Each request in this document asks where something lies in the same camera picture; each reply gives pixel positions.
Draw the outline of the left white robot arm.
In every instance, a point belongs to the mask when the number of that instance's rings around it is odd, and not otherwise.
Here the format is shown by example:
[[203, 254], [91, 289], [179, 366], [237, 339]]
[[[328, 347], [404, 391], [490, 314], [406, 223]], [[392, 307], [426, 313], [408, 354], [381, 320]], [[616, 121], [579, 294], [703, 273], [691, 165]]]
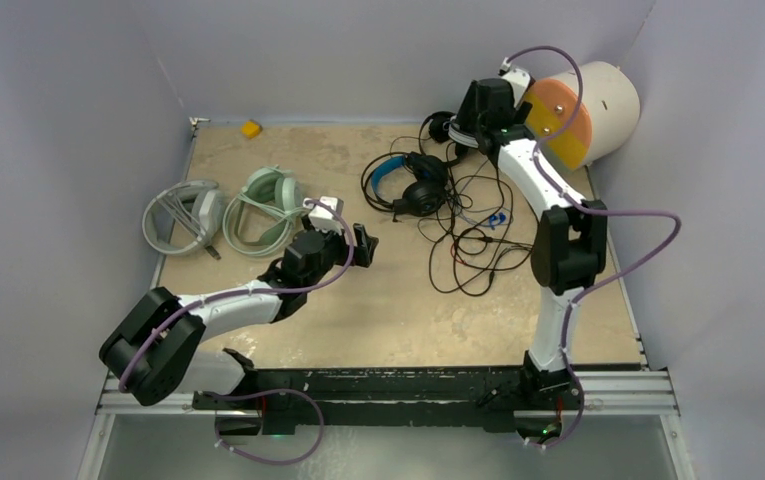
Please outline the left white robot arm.
[[101, 345], [98, 357], [118, 379], [119, 389], [142, 406], [184, 391], [212, 391], [230, 408], [255, 399], [251, 362], [235, 352], [209, 356], [201, 343], [252, 325], [284, 320], [309, 294], [332, 283], [349, 267], [367, 268], [379, 245], [361, 224], [353, 233], [298, 233], [281, 257], [256, 279], [234, 289], [175, 295], [165, 287], [145, 293]]

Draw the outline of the white grey headphones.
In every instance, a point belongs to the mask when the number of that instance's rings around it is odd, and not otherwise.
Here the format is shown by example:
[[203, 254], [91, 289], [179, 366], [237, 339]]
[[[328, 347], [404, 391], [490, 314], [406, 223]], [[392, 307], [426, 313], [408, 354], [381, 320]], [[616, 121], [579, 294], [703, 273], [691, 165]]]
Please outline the white grey headphones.
[[[142, 215], [141, 229], [146, 242], [165, 256], [188, 256], [205, 251], [214, 260], [221, 255], [213, 246], [221, 230], [227, 207], [225, 193], [213, 180], [189, 180], [177, 183], [156, 195]], [[191, 237], [185, 246], [162, 240], [156, 220], [165, 214]]]

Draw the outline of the mint green headphones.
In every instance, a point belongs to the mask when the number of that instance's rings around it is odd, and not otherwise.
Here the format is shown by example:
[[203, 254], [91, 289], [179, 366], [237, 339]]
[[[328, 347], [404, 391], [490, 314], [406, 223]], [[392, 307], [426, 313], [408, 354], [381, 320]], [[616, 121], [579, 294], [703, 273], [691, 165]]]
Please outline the mint green headphones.
[[[303, 206], [302, 186], [291, 170], [278, 166], [256, 170], [228, 202], [222, 233], [230, 248], [253, 258], [274, 254], [293, 234], [299, 218], [309, 212]], [[273, 224], [257, 239], [243, 238], [241, 227], [247, 213], [257, 210]]]

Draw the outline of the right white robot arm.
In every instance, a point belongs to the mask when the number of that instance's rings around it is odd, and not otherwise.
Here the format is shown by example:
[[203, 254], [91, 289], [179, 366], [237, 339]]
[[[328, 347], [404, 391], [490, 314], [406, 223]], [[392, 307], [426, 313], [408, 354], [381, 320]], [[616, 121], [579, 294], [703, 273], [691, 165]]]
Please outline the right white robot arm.
[[524, 195], [537, 216], [531, 270], [541, 287], [541, 311], [519, 381], [522, 399], [542, 407], [559, 391], [555, 372], [569, 367], [570, 333], [581, 295], [605, 268], [605, 206], [588, 202], [544, 158], [541, 144], [517, 121], [511, 82], [470, 83], [455, 119], [478, 150]]

